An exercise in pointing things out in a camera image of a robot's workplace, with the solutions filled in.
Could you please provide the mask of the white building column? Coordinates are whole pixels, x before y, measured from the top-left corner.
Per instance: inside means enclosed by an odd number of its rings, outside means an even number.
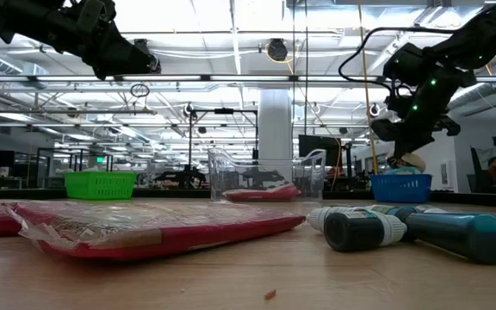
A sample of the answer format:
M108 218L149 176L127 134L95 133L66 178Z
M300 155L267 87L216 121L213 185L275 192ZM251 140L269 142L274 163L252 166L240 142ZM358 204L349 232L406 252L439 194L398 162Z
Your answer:
M285 178L292 159L291 100L288 90L263 89L258 106L258 157L267 171Z

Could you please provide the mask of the black metal rig frame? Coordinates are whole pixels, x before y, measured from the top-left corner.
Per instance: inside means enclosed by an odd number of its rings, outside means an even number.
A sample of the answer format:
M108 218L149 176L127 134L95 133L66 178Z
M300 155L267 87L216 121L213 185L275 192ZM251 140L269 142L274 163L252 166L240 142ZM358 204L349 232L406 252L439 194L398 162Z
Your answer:
M192 170L192 147L193 147L193 128L195 124L197 124L199 121L201 121L208 113L215 114L215 115L234 115L234 114L241 114L244 116L249 123L254 127L255 129L255 138L254 138L254 143L255 146L253 147L252 150L252 158L253 159L258 159L258 148L259 148L259 121L258 121L258 111L257 110L248 110L248 109L235 109L235 108L203 108L203 109L197 109L193 108L191 105L189 105L190 111L189 111L189 149L188 149L188 163L186 165L187 170L191 171Z

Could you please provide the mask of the small dark white-capped marker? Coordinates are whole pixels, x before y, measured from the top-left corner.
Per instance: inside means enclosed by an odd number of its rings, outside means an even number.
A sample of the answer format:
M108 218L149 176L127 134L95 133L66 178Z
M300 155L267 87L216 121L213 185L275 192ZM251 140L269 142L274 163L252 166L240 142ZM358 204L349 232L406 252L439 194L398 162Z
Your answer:
M307 221L310 224L311 228L319 231L320 233L323 233L326 217L329 214L341 212L342 210L343 209L341 207L315 208L307 216Z
M338 252L370 251L401 241L406 225L397 217L359 209L333 212L325 217L323 234Z

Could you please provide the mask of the green plastic basket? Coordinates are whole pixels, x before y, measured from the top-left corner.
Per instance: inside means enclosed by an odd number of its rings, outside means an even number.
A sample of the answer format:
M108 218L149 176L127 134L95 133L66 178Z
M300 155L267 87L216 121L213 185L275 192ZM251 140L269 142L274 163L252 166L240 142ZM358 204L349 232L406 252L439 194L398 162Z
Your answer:
M69 198L82 200L127 200L133 193L137 174L133 172L80 171L65 173Z

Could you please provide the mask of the long teal marker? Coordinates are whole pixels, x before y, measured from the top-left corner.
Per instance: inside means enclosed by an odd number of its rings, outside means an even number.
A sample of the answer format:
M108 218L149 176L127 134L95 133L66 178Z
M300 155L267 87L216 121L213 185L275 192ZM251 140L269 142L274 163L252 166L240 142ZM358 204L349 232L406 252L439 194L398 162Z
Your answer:
M396 208L388 214L406 225L406 241L418 239L473 262L496 265L496 216L424 213L412 207Z

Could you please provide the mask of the clear plastic bin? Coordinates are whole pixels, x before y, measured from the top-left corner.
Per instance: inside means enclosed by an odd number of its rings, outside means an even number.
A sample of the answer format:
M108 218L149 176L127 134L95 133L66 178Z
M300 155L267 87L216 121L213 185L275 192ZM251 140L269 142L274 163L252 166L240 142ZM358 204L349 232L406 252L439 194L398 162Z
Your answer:
M312 151L306 157L294 158L290 162L291 174L285 178L276 170L266 170L260 159L233 158L223 149L212 148L208 151L211 199L226 200L222 194L231 189L273 189L292 183L301 193L290 201L321 201L326 175L326 151Z

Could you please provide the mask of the blue plastic basket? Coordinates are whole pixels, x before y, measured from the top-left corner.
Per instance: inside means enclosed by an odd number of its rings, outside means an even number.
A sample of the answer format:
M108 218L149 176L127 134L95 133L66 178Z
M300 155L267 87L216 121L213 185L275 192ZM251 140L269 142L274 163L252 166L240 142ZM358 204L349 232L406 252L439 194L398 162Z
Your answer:
M379 202L423 203L429 200L432 175L374 175L370 181Z

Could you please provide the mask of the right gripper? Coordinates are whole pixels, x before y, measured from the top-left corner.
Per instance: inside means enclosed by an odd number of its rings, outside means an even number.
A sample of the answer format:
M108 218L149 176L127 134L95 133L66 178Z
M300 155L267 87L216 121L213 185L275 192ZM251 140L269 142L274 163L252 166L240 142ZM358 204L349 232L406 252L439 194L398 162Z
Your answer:
M417 92L411 96L391 94L384 102L389 111L397 113L400 121L374 119L370 126L381 140L396 141L392 157L402 158L424 146L423 139L433 132L445 129L448 136L457 136L461 132L461 126L447 116L451 97L450 93L443 92ZM407 144L398 140L411 142Z

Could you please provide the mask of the black monitor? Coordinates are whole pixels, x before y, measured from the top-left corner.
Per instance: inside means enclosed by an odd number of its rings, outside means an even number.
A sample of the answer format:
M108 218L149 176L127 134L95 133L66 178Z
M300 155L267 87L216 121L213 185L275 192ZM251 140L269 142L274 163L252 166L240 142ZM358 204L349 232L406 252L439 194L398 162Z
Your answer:
M298 150L300 157L306 157L312 151L325 150L326 166L340 166L342 164L341 145L334 138L300 134L298 136Z

